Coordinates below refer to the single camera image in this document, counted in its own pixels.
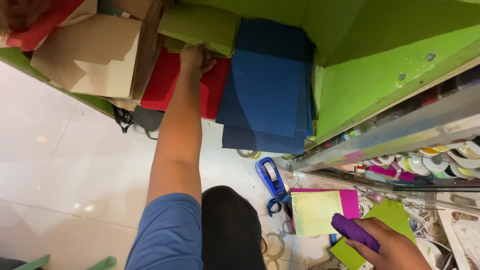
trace yellow paper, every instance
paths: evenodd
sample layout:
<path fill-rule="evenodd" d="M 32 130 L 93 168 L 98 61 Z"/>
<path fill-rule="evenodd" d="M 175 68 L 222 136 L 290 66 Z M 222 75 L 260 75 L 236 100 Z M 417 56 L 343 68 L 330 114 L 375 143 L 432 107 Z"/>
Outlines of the yellow paper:
<path fill-rule="evenodd" d="M 297 237 L 336 233 L 335 213 L 343 215 L 340 192 L 292 192 L 293 220 Z"/>

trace lime green paper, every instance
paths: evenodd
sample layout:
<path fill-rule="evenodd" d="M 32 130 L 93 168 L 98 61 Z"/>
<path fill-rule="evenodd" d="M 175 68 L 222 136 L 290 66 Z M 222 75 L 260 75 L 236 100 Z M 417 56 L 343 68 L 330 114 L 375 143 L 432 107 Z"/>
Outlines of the lime green paper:
<path fill-rule="evenodd" d="M 383 200 L 380 205 L 374 206 L 364 218 L 376 217 L 417 244 L 408 223 L 409 216 L 410 214 L 403 209 L 401 202 Z M 353 248 L 345 244 L 344 237 L 330 251 L 350 270 L 358 270 L 367 261 Z"/>
<path fill-rule="evenodd" d="M 163 14 L 158 32 L 191 44 L 204 41 L 207 49 L 232 57 L 239 24 L 240 16 L 234 13 L 181 4 Z"/>
<path fill-rule="evenodd" d="M 297 237 L 336 233 L 332 216 L 343 215 L 340 192 L 292 192 L 293 222 Z"/>

